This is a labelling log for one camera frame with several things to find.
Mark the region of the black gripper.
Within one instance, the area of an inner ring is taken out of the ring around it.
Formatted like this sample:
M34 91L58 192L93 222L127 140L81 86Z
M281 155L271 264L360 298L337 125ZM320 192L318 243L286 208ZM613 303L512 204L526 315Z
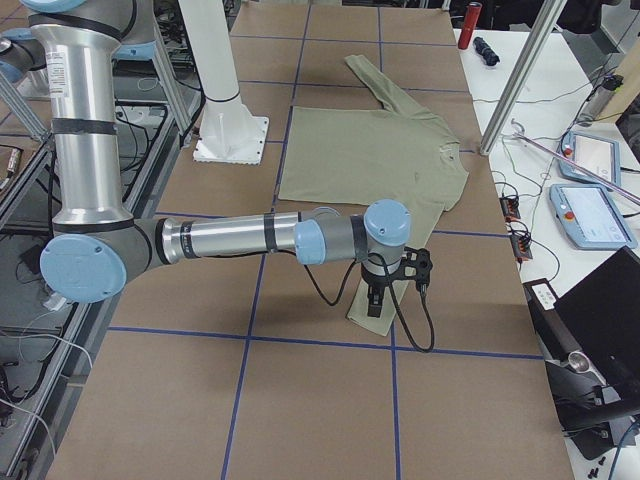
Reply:
M367 316L371 318L380 318L382 315L382 302L384 299L384 291L398 276L399 263L384 267L366 261L361 266L362 279L367 285Z

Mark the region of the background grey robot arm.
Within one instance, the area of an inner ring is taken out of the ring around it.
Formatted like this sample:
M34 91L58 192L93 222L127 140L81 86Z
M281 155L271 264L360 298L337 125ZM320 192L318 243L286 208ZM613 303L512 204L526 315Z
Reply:
M45 50L29 28L1 33L1 73L11 84L27 78L38 94L49 94Z

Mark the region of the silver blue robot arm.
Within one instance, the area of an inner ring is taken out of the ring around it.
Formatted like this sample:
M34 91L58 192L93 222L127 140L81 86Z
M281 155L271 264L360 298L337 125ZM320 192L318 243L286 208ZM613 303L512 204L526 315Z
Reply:
M243 104L224 9L217 1L184 1L179 9L202 93L187 107L149 1L31 1L29 26L45 52L61 207L40 256L47 285L80 304L105 301L142 274L184 259L285 253L310 267L348 261L368 287L368 311L407 278L407 208L379 200L361 215L330 208L310 212L179 221L156 208L175 154L158 153L125 184L118 147L113 63L151 62L169 103L165 129L181 146L204 114L200 160L256 164L269 121Z

